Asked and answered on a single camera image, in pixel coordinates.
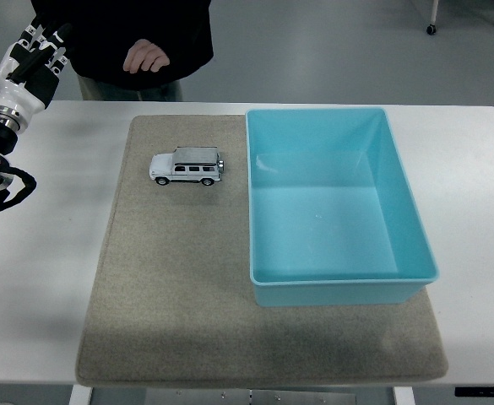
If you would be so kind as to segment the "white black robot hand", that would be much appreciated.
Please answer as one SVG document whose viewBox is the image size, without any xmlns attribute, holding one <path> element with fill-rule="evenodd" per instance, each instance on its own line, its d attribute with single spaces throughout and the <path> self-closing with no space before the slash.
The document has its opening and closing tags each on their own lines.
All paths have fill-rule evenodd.
<svg viewBox="0 0 494 405">
<path fill-rule="evenodd" d="M 45 26 L 34 19 L 0 62 L 0 121 L 23 132 L 56 93 L 68 64 L 70 24 Z"/>
</svg>

